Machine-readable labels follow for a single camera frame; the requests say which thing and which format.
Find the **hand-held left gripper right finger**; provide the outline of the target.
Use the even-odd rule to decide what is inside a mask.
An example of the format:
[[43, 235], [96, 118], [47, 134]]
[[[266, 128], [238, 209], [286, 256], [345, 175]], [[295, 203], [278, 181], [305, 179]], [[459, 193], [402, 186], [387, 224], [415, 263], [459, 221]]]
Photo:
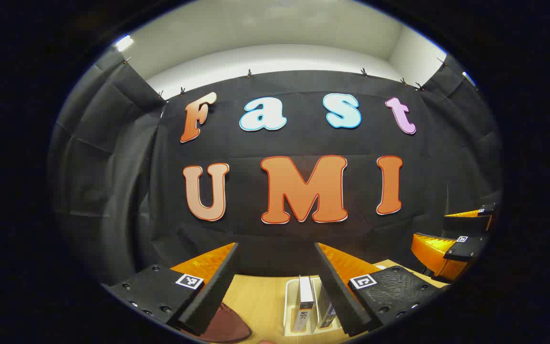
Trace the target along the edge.
[[325, 244], [314, 248], [319, 278], [350, 337], [399, 323], [449, 289], [399, 265], [380, 269]]

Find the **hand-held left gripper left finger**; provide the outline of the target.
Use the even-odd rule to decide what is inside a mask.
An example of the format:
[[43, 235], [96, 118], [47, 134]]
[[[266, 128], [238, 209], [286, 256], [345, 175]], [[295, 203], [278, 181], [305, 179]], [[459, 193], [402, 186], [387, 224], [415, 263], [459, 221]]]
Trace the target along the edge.
[[106, 290], [159, 324], [201, 335], [235, 277], [238, 246], [229, 243], [173, 267], [152, 264]]

